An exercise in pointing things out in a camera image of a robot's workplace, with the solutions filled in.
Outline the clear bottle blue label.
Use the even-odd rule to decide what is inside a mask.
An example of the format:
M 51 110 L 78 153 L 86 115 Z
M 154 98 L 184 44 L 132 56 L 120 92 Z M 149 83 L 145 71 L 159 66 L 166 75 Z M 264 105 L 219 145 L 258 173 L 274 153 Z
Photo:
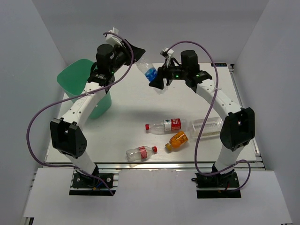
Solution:
M 144 57 L 141 57 L 136 62 L 136 66 L 145 75 L 149 82 L 152 82 L 158 75 L 158 72 L 153 64 Z

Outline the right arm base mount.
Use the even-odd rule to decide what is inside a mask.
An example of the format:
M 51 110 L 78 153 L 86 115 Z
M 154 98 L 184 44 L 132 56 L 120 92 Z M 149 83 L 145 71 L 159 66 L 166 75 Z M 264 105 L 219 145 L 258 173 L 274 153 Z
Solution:
M 236 172 L 203 176 L 199 173 L 191 179 L 196 184 L 198 199 L 233 199 L 241 198 L 239 179 Z

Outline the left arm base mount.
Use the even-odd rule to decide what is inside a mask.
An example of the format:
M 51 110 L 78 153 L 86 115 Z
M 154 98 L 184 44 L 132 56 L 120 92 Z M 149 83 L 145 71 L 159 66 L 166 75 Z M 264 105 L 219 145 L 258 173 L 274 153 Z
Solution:
M 107 184 L 98 179 L 83 175 L 77 171 L 73 172 L 69 195 L 74 196 L 113 196 L 117 190 L 119 173 L 110 171 L 100 171 L 99 177 Z

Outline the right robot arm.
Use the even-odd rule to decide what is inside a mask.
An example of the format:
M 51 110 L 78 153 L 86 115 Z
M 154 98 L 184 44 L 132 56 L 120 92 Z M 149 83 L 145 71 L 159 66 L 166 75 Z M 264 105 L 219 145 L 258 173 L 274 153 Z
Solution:
M 255 136 L 255 113 L 250 107 L 243 108 L 232 101 L 217 87 L 217 81 L 208 72 L 200 69 L 194 50 L 181 52 L 181 64 L 178 66 L 171 64 L 173 57 L 169 51 L 169 48 L 161 51 L 165 63 L 158 68 L 157 76 L 149 86 L 162 90 L 173 80 L 184 80 L 194 93 L 205 99 L 218 113 L 223 120 L 219 135 L 222 148 L 213 164 L 212 172 L 207 175 L 212 176 L 215 186 L 222 187 L 229 181 L 227 173 L 233 171 L 235 164 L 238 164 L 240 152 Z

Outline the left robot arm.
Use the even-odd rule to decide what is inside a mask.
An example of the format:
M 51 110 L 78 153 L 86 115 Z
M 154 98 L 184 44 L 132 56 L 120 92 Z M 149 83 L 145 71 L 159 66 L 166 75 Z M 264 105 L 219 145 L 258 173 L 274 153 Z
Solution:
M 97 165 L 91 160 L 86 149 L 87 140 L 83 127 L 100 100 L 115 82 L 114 74 L 122 66 L 137 62 L 145 50 L 133 45 L 102 44 L 97 48 L 96 62 L 91 64 L 90 76 L 79 97 L 72 107 L 61 116 L 50 122 L 52 146 L 65 155 L 83 175 L 83 182 L 94 187 L 99 182 Z

